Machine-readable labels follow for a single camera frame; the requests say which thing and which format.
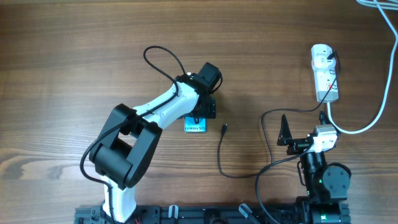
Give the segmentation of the teal Galaxy smartphone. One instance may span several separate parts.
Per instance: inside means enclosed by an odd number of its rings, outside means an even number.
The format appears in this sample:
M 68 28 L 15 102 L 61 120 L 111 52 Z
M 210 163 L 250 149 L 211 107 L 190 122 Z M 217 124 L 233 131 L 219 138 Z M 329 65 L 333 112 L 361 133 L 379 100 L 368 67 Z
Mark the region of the teal Galaxy smartphone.
M 206 119 L 185 117 L 184 131 L 186 133 L 205 133 L 206 132 Z

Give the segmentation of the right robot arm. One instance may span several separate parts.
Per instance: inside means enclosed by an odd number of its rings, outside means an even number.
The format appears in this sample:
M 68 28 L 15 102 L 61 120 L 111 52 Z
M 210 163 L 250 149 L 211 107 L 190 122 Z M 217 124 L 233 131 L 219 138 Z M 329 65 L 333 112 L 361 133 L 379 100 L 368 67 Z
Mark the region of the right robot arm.
M 292 137 L 286 115 L 281 117 L 277 145 L 287 146 L 287 155 L 299 156 L 297 169 L 306 197 L 294 203 L 296 223 L 351 223 L 348 198 L 351 170 L 345 165 L 328 163 L 325 153 L 335 148 L 336 128 L 320 113 L 320 124 L 305 138 Z

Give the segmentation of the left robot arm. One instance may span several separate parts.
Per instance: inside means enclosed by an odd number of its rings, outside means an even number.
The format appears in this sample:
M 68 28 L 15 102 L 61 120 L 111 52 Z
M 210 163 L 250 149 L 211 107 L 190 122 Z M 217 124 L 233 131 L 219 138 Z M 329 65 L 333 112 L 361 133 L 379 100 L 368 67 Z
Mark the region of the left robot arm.
M 102 209 L 108 217 L 124 223 L 134 213 L 135 186 L 148 169 L 166 127 L 185 118 L 188 130 L 206 130 L 206 120 L 216 116 L 212 94 L 222 80 L 219 68 L 206 63 L 198 73 L 177 76 L 172 87 L 154 100 L 134 108 L 120 104 L 112 110 L 89 153 L 104 183 Z

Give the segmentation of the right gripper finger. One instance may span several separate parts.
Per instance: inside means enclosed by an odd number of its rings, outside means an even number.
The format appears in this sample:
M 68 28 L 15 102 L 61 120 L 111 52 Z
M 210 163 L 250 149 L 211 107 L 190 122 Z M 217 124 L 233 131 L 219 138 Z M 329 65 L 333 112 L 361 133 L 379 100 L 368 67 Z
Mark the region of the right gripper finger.
M 277 140 L 278 146 L 287 146 L 292 143 L 292 135 L 285 114 L 281 117 L 280 132 Z
M 321 124 L 321 132 L 323 134 L 326 134 L 326 133 L 341 134 L 341 132 L 339 130 L 337 130 L 335 125 L 333 125 L 331 123 L 331 121 L 329 120 L 328 116 L 326 115 L 326 113 L 324 111 L 319 112 L 319 120 L 320 120 L 320 124 Z

